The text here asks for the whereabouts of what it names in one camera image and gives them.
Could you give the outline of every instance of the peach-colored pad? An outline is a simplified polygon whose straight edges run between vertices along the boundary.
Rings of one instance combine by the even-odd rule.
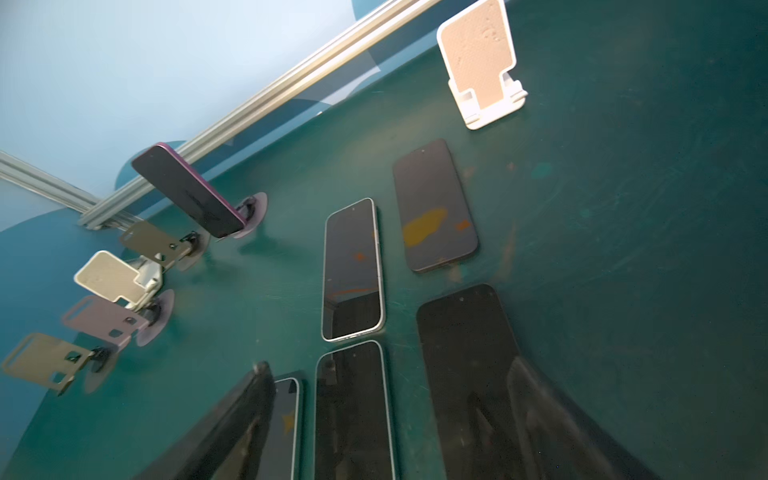
[[[458,91],[475,89],[480,109],[504,99],[500,74],[514,62],[498,0],[488,0],[442,30]]]

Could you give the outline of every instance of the phone frame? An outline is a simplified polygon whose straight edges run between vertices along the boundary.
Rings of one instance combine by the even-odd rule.
[[[287,380],[293,380],[296,383],[296,406],[294,409],[295,419],[293,421],[293,452],[291,453],[290,480],[296,480],[296,450],[299,447],[299,425],[301,425],[301,381],[295,376],[289,376],[284,379],[276,380],[275,385]]]
[[[365,342],[360,343],[354,343],[352,345],[344,346],[340,349],[331,350],[328,353],[325,353],[320,356],[320,358],[317,359],[317,363],[315,364],[315,401],[313,403],[313,421],[314,425],[312,428],[312,477],[315,478],[316,474],[316,467],[317,467],[317,367],[320,365],[320,362],[323,360],[323,358],[327,357],[328,355],[336,352],[341,352],[342,350],[351,349],[356,346],[363,345],[365,343],[375,343],[376,347],[379,348],[379,358],[381,358],[382,361],[382,387],[384,388],[384,406],[386,411],[386,431],[387,431],[387,439],[389,440],[389,464],[392,467],[392,480],[397,480],[397,471],[395,470],[395,445],[392,442],[392,414],[389,412],[389,410],[392,409],[392,407],[389,404],[389,389],[387,388],[387,375],[386,375],[386,361],[384,360],[384,349],[382,347],[382,344],[379,343],[378,340],[366,340]]]
[[[373,215],[373,240],[375,243],[375,250],[376,250],[376,277],[379,282],[379,310],[381,311],[381,316],[379,317],[379,321],[376,325],[372,326],[371,328],[360,330],[359,332],[350,333],[349,335],[340,336],[334,339],[328,339],[326,338],[325,333],[323,332],[323,321],[324,321],[324,315],[323,311],[325,309],[325,299],[326,299],[326,262],[327,262],[327,255],[326,252],[328,250],[328,220],[337,213],[346,210],[347,208],[354,207],[355,205],[359,204],[360,202],[364,202],[366,200],[371,200],[371,211]],[[326,342],[341,342],[343,340],[353,339],[357,336],[366,335],[367,333],[373,333],[378,330],[381,330],[381,328],[384,326],[384,320],[386,318],[386,312],[384,308],[384,280],[382,275],[382,256],[381,256],[381,245],[379,243],[379,219],[376,216],[376,202],[373,201],[371,197],[365,197],[361,198],[360,200],[356,201],[354,204],[347,205],[344,208],[340,208],[337,211],[333,212],[326,218],[326,225],[325,230],[323,233],[323,297],[321,302],[321,310],[320,310],[320,336],[325,340]]]
[[[158,142],[158,143],[156,143],[156,144],[152,145],[152,146],[151,146],[151,147],[149,147],[147,150],[145,150],[144,152],[142,152],[140,155],[137,155],[137,156],[136,156],[136,158],[135,158],[135,159],[133,159],[133,160],[131,161],[131,166],[132,166],[132,167],[135,169],[135,167],[134,167],[133,163],[134,163],[134,162],[135,162],[135,161],[136,161],[138,158],[140,158],[140,157],[141,157],[141,155],[144,155],[144,154],[146,154],[146,153],[147,153],[149,150],[151,150],[151,149],[152,149],[152,148],[154,148],[154,147],[160,147],[160,148],[162,148],[163,150],[165,150],[165,151],[166,151],[166,152],[167,152],[167,153],[168,153],[170,156],[172,156],[172,157],[173,157],[173,158],[174,158],[174,159],[175,159],[175,160],[176,160],[176,161],[177,161],[177,162],[178,162],[178,163],[179,163],[179,164],[182,166],[182,168],[183,168],[183,169],[185,169],[185,170],[186,170],[186,171],[187,171],[187,172],[188,172],[190,175],[192,175],[192,177],[194,177],[194,178],[195,178],[195,180],[197,180],[197,181],[198,181],[198,182],[199,182],[199,183],[200,183],[200,184],[201,184],[201,185],[202,185],[202,186],[203,186],[203,187],[204,187],[206,190],[208,190],[208,193],[210,193],[211,195],[213,195],[213,196],[216,198],[216,200],[218,200],[218,201],[219,201],[221,204],[223,204],[223,205],[226,207],[226,209],[227,209],[227,210],[229,210],[229,211],[230,211],[230,213],[231,213],[231,214],[233,214],[233,215],[235,216],[235,218],[237,218],[237,220],[240,222],[240,224],[242,225],[242,227],[241,227],[239,230],[237,230],[237,231],[235,231],[235,232],[233,232],[233,233],[239,232],[239,231],[241,231],[242,229],[244,229],[244,228],[245,228],[245,226],[246,226],[246,220],[245,220],[245,218],[244,218],[242,215],[240,215],[240,212],[238,212],[237,210],[235,210],[235,208],[232,206],[232,204],[230,204],[230,203],[229,203],[229,202],[228,202],[226,199],[224,199],[224,197],[222,197],[222,196],[219,194],[219,192],[217,192],[216,190],[214,190],[214,188],[213,188],[213,187],[212,187],[212,186],[211,186],[211,185],[208,183],[208,180],[205,180],[205,179],[203,178],[203,176],[202,176],[202,175],[200,175],[199,173],[197,173],[197,172],[196,172],[196,171],[195,171],[195,170],[194,170],[194,169],[193,169],[193,168],[192,168],[192,167],[189,165],[189,163],[188,163],[186,160],[184,160],[184,158],[183,158],[181,155],[179,155],[178,153],[176,153],[176,151],[175,151],[175,150],[174,150],[174,149],[173,149],[173,148],[172,148],[172,147],[171,147],[169,144],[165,144],[165,143],[163,143],[163,142]],[[150,183],[150,185],[152,185],[152,187],[154,187],[154,184],[152,184],[152,182],[150,182],[148,179],[146,179],[146,177],[144,177],[144,175],[141,175],[141,174],[139,174],[139,175],[140,175],[141,177],[143,177],[145,180],[147,180],[147,182],[149,182],[149,183]],[[154,187],[154,188],[155,188],[157,191],[159,191],[161,194],[163,194],[163,192],[161,192],[161,191],[160,191],[160,189],[158,189],[157,187]],[[191,218],[191,216],[190,216],[189,214],[187,214],[187,212],[185,212],[185,211],[184,211],[184,209],[181,209],[181,211],[183,211],[183,212],[184,212],[184,213],[185,213],[187,216],[189,216],[189,217]]]

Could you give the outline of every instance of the green table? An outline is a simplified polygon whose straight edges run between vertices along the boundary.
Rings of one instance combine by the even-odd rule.
[[[768,436],[768,10],[759,2],[542,0],[509,7],[530,91],[467,130],[433,49],[213,183],[270,195],[258,234],[169,272],[167,330],[101,390],[49,396],[7,479],[129,478],[250,368],[305,382],[313,475],[323,224],[379,206],[397,460],[444,478],[415,312],[493,285],[523,353],[665,478],[765,478]],[[406,266],[392,163],[448,141],[480,236],[473,258]],[[194,227],[175,207],[153,222]]]

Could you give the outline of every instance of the black smartphone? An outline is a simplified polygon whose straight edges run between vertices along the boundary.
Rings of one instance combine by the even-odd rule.
[[[416,323],[447,479],[525,478],[506,385],[518,347],[496,292],[425,303]]]
[[[254,480],[295,480],[298,425],[300,425],[301,383],[288,378],[275,382],[275,401],[269,433],[264,442],[259,471]],[[243,452],[247,452],[250,433],[247,432],[216,471],[213,480],[239,480]]]
[[[315,479],[393,480],[384,354],[374,340],[317,363]]]
[[[397,207],[408,267],[418,273],[478,249],[478,235],[443,139],[395,162]]]
[[[214,237],[223,238],[245,228],[243,216],[168,145],[153,145],[131,165]]]
[[[376,205],[364,198],[326,220],[322,335],[329,342],[384,325],[384,289]]]

